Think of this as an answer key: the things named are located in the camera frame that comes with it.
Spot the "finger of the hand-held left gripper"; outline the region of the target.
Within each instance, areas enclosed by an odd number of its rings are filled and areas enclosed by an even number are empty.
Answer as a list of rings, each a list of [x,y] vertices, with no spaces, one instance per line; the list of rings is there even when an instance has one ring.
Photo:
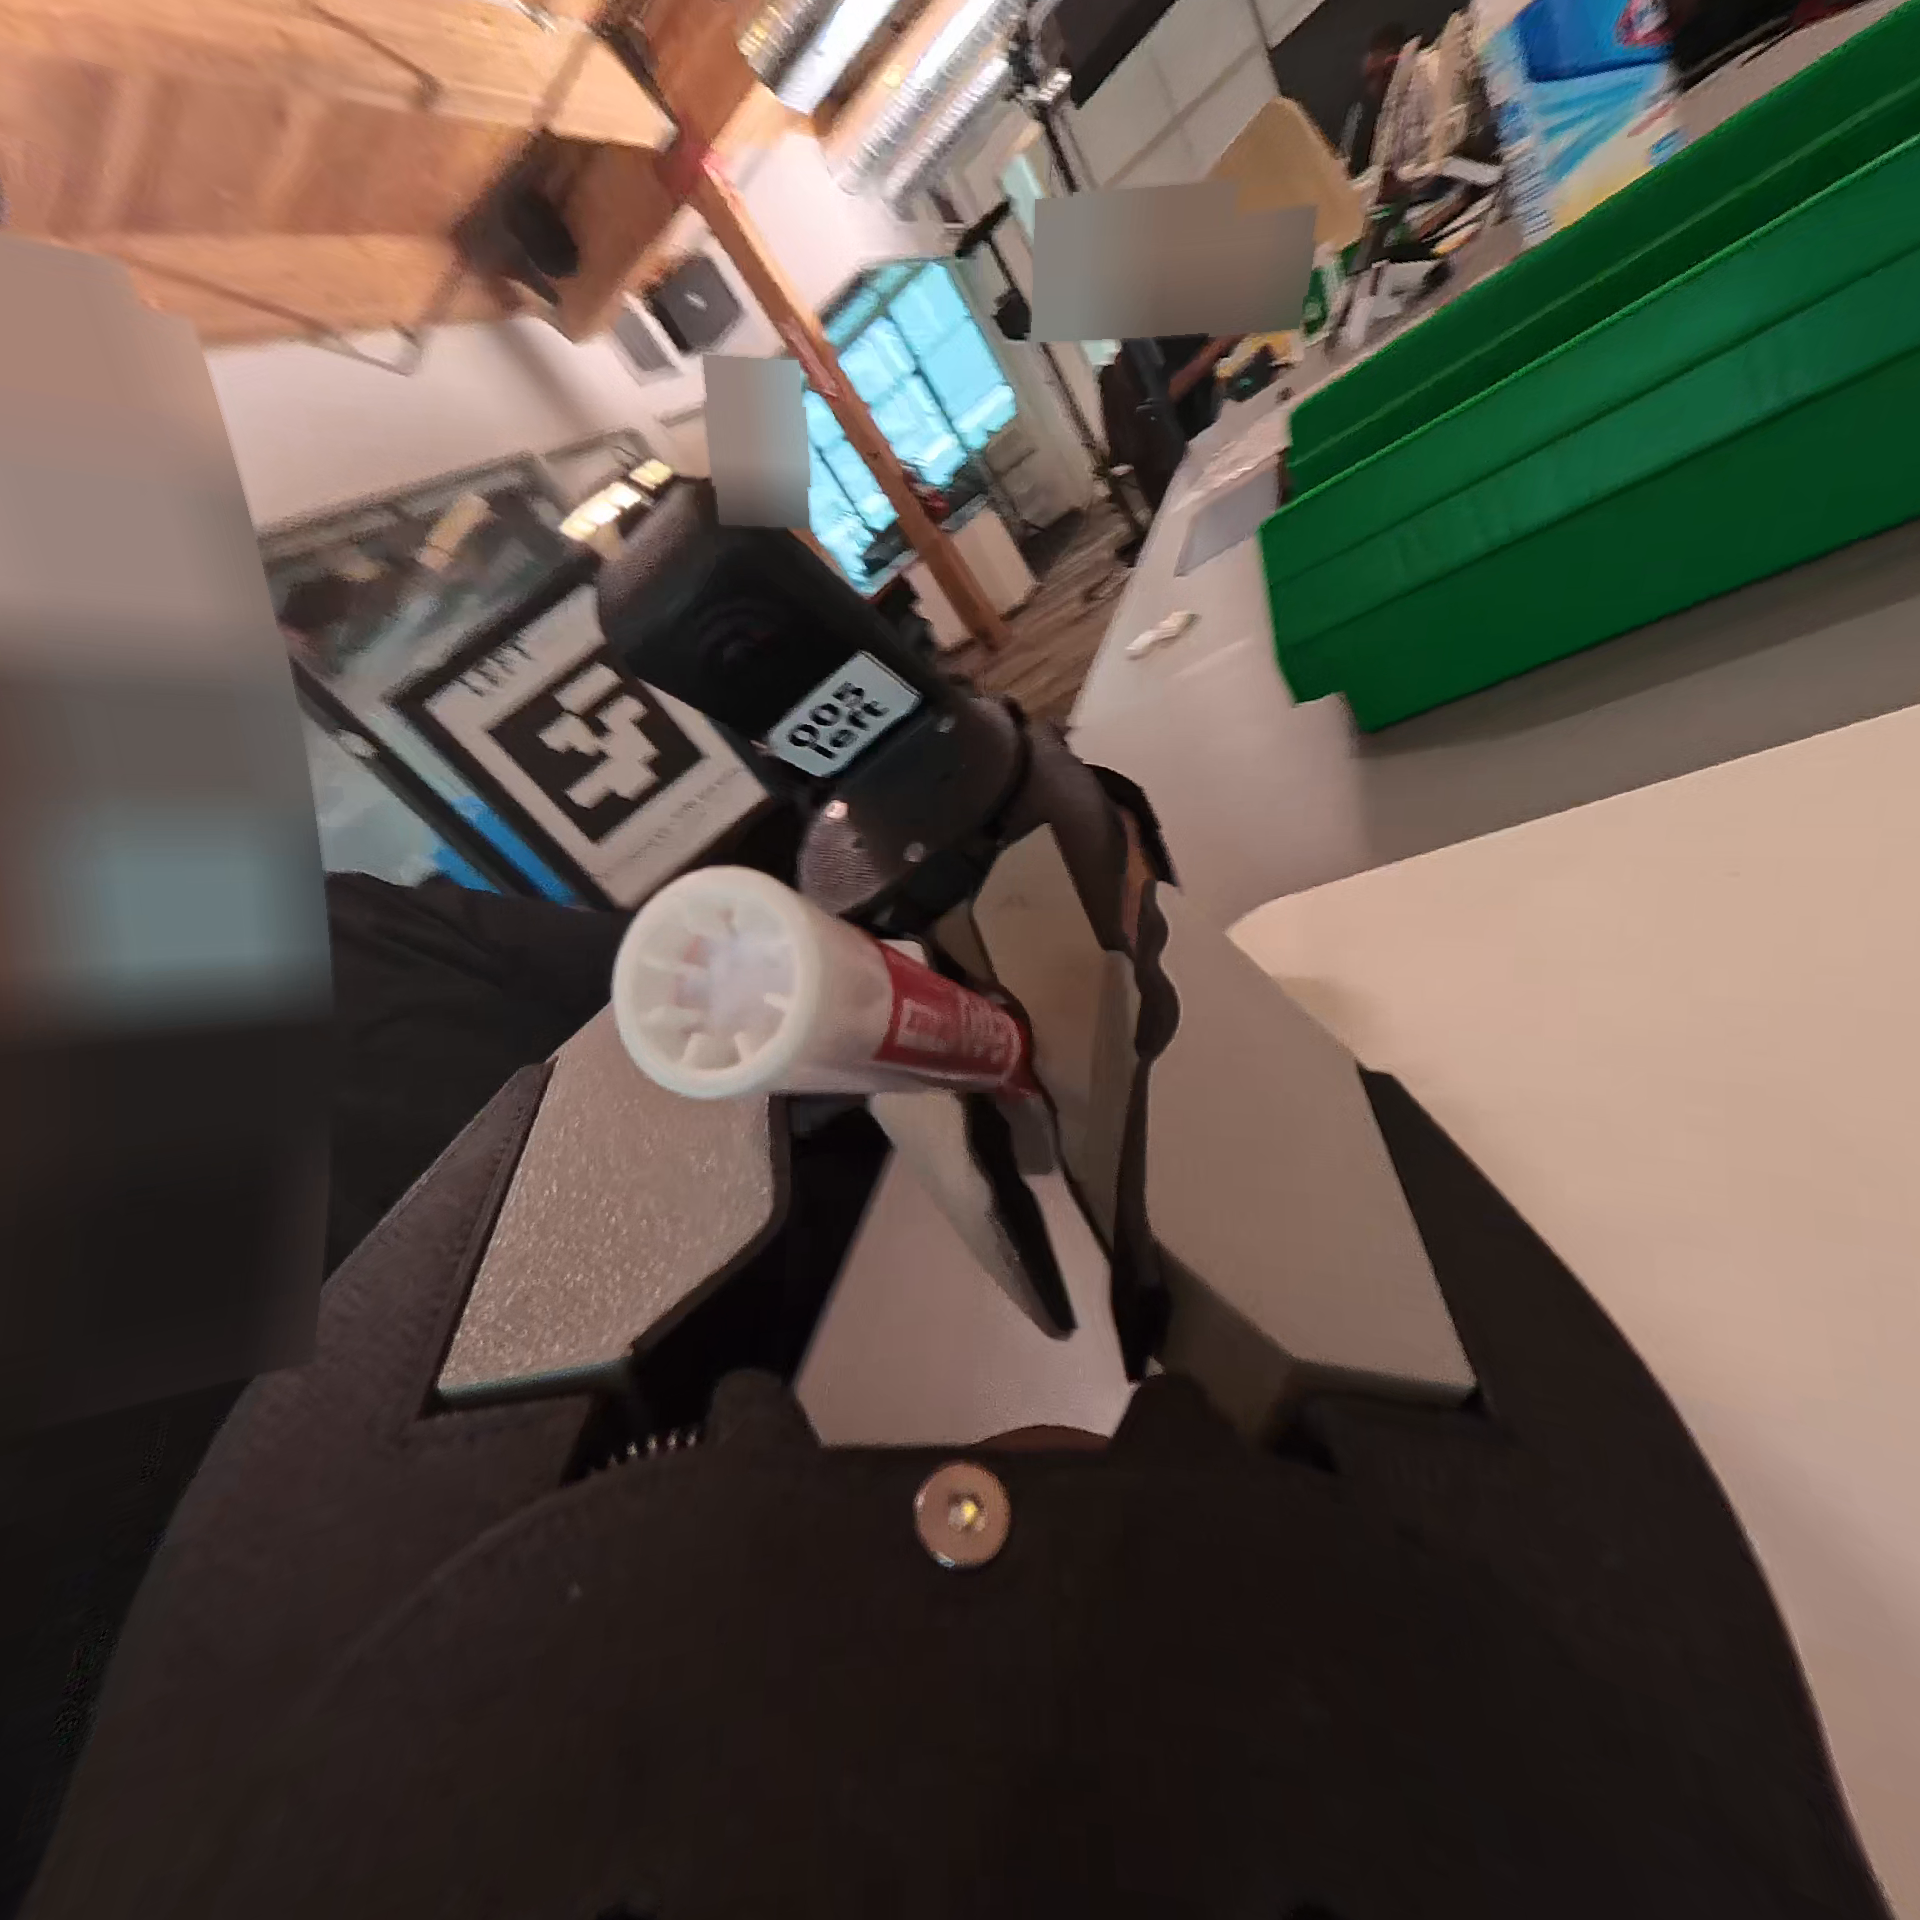
[[[1029,1036],[1058,1159],[1093,1234],[1114,1244],[1119,1162],[1135,1091],[1134,960],[1104,946],[1047,825],[1003,850],[973,900],[975,935]]]
[[[998,1292],[1045,1336],[1077,1331],[1064,1274],[1018,1159],[1015,1095],[896,1089],[871,1116]]]

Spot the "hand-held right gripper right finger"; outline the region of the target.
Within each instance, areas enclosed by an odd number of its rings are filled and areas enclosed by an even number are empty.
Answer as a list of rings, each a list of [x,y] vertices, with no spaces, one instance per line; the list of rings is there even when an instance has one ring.
[[[1246,1439],[1306,1398],[1453,1409],[1475,1374],[1357,1059],[1177,888],[1107,883],[1110,1318]]]

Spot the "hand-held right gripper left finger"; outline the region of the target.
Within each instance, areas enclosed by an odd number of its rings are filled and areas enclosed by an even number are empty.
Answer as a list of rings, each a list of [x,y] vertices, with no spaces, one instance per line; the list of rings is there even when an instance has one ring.
[[[553,1056],[435,1379],[442,1404],[791,1380],[883,1166],[839,1097],[656,1086],[610,1010]]]

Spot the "red dry erase marker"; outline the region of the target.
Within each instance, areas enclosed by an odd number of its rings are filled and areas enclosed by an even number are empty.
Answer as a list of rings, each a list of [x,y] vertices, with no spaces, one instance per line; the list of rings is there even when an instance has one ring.
[[[737,866],[671,881],[632,916],[610,1010],[627,1059],[693,1099],[1039,1091],[1015,1015]]]

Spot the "white whiteboard sheet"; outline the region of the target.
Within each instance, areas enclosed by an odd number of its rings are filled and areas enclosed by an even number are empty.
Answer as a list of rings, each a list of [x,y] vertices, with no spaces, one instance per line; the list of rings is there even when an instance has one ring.
[[[1917,719],[1247,912],[1664,1383],[1917,1912]]]

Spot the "person's left forearm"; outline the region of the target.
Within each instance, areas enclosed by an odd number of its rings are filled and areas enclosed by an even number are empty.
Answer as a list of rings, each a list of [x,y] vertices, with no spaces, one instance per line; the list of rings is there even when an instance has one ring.
[[[523,1067],[608,1007],[627,916],[435,879],[323,879],[334,1274]]]

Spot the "framed fiducial marker sign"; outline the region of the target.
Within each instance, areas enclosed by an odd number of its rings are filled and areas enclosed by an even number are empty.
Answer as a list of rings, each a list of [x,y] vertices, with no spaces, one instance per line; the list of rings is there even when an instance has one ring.
[[[567,890],[632,910],[773,808],[720,730],[637,679],[589,584],[506,609],[392,694],[399,719]]]

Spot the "black loudspeaker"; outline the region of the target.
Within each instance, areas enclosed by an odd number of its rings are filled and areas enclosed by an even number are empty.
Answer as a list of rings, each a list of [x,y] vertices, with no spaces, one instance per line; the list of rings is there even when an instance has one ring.
[[[729,275],[707,254],[673,260],[639,303],[680,358],[718,353],[744,319]]]

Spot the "green plastic bin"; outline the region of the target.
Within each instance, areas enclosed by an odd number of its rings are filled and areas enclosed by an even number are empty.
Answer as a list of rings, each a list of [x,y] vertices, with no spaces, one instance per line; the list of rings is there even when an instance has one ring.
[[[1917,514],[1898,4],[1298,402],[1290,702],[1379,731]]]

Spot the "wooden sign board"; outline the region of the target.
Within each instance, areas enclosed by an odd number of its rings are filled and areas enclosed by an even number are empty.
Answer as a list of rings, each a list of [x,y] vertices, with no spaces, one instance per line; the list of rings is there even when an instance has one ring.
[[[1263,103],[1205,179],[1232,185],[1240,210],[1306,208],[1317,250],[1341,251],[1362,235],[1363,193],[1290,99]]]

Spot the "disinfecting wipes canister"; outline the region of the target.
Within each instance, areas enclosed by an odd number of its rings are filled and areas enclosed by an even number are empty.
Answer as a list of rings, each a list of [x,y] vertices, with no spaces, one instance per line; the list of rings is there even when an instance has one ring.
[[[1473,3],[1471,42],[1525,250],[1686,144],[1664,3]]]

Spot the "wooden support post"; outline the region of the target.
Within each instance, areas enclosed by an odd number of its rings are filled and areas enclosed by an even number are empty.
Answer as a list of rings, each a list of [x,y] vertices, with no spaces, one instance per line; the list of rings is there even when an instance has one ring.
[[[889,439],[847,383],[817,313],[799,296],[784,260],[763,238],[715,158],[715,148],[680,134],[671,148],[656,155],[656,176],[673,208],[690,207],[703,219],[711,238],[753,296],[778,340],[799,363],[807,386],[825,400],[859,462],[894,506],[903,538],[942,588],[967,636],[992,655],[1001,651],[1009,641],[1006,622],[943,528],[922,510]]]

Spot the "silver air duct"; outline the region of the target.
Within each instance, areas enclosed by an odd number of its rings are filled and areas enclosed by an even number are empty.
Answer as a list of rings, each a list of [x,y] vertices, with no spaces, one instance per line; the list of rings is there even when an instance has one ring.
[[[934,180],[1016,86],[1026,3],[749,4],[735,51],[781,107],[816,127],[829,180],[899,207]]]

